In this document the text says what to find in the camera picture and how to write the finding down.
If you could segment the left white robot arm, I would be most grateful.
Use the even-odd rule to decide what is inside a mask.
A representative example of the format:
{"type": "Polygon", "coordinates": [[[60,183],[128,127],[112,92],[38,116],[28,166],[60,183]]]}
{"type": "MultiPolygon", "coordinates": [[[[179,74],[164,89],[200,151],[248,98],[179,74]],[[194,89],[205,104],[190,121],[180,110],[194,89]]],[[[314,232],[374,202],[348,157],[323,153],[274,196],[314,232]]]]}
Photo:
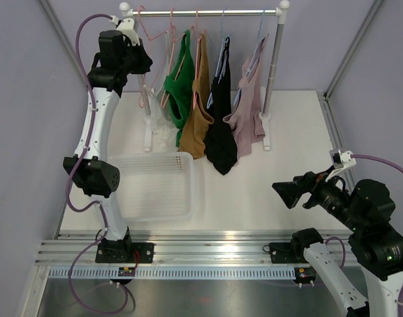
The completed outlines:
{"type": "Polygon", "coordinates": [[[119,169],[107,161],[107,145],[114,112],[130,74],[149,72],[152,59],[134,31],[107,30],[98,37],[99,51],[95,54],[88,81],[88,104],[81,140],[73,156],[65,157],[63,167],[68,174],[65,189],[69,196],[73,186],[82,189],[90,202],[69,208],[82,213],[91,207],[100,211],[101,236],[94,242],[98,263],[138,263],[140,253],[152,250],[150,243],[134,243],[122,218],[116,190],[120,184],[119,169]]]}

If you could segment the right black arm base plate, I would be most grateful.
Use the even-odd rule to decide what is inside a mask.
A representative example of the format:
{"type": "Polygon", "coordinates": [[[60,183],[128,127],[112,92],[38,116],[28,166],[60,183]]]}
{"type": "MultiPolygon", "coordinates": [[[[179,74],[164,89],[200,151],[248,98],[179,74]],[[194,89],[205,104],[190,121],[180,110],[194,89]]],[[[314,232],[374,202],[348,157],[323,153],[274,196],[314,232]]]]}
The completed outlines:
{"type": "Polygon", "coordinates": [[[303,257],[298,257],[290,242],[271,242],[262,247],[262,251],[270,256],[273,264],[306,264],[303,257]]]}

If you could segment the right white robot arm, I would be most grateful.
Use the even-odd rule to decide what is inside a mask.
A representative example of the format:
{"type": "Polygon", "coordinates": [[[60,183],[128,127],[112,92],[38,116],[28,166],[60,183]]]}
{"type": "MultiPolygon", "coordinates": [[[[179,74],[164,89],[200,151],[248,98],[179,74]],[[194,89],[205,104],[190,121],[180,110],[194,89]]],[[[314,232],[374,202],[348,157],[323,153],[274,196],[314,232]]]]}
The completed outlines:
{"type": "Polygon", "coordinates": [[[403,316],[403,237],[390,224],[396,204],[383,183],[364,179],[349,192],[345,180],[327,170],[275,182],[272,188],[289,209],[309,194],[303,208],[321,207],[351,231],[348,244],[361,266],[366,297],[332,259],[316,229],[294,232],[290,240],[291,257],[319,274],[342,316],[403,316]]]}

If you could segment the white tank top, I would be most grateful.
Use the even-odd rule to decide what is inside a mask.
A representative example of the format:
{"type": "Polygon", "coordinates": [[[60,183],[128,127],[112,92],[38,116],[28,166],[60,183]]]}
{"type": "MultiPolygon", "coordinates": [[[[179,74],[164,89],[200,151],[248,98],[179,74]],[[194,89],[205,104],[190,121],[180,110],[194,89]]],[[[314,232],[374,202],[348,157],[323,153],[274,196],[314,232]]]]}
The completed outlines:
{"type": "Polygon", "coordinates": [[[165,41],[165,55],[159,69],[159,76],[155,79],[155,86],[151,89],[151,101],[153,102],[153,112],[155,122],[152,126],[152,132],[155,137],[156,144],[161,149],[176,146],[176,135],[178,129],[172,122],[170,108],[167,104],[162,106],[162,97],[165,92],[165,79],[169,72],[169,63],[172,57],[172,34],[167,31],[163,34],[165,41]]]}

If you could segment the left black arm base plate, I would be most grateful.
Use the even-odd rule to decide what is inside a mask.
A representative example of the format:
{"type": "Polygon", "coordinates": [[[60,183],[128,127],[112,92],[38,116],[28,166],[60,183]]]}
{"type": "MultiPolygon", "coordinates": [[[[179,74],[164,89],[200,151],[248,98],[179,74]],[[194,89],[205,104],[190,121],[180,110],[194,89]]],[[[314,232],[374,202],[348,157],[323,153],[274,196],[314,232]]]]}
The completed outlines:
{"type": "Polygon", "coordinates": [[[151,264],[154,254],[153,243],[132,242],[131,244],[119,241],[101,242],[96,251],[95,262],[99,264],[151,264]]]}

